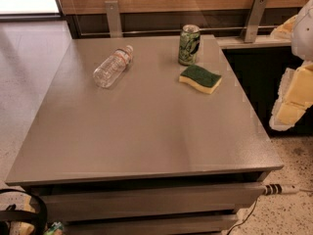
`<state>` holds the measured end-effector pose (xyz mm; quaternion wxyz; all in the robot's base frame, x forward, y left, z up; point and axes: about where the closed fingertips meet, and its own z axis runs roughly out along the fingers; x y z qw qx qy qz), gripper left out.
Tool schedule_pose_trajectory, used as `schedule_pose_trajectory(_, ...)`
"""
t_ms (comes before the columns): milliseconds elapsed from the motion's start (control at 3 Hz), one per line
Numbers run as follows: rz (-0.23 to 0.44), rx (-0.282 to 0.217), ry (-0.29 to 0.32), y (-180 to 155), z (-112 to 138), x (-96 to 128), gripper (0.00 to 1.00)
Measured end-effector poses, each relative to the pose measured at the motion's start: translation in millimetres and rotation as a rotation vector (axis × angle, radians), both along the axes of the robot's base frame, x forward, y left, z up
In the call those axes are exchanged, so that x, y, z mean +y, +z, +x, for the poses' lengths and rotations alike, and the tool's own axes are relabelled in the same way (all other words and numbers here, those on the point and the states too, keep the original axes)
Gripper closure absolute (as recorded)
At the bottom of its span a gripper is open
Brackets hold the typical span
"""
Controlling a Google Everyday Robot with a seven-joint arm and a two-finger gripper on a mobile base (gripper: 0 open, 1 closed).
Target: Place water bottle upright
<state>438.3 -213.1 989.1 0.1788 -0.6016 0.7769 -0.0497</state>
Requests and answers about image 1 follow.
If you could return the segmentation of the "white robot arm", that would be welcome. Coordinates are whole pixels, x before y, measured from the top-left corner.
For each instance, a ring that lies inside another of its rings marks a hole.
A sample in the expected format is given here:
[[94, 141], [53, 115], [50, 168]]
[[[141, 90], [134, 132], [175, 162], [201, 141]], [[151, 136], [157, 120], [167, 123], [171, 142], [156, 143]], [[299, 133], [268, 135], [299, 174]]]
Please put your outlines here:
[[286, 68], [269, 120], [272, 129], [286, 131], [313, 106], [313, 0], [275, 29], [272, 35], [288, 36], [291, 52], [303, 61], [296, 70]]

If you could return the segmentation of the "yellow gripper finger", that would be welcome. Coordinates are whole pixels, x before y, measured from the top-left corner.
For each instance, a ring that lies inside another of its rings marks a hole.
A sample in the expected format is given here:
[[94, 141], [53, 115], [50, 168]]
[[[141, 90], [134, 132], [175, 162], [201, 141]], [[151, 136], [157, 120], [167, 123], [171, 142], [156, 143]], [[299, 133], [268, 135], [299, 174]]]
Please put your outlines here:
[[276, 39], [290, 39], [292, 28], [296, 19], [296, 15], [286, 20], [283, 24], [280, 24], [271, 32], [271, 36]]
[[304, 62], [296, 70], [286, 68], [282, 76], [278, 99], [275, 101], [269, 125], [286, 131], [295, 126], [306, 110], [313, 106], [313, 63]]

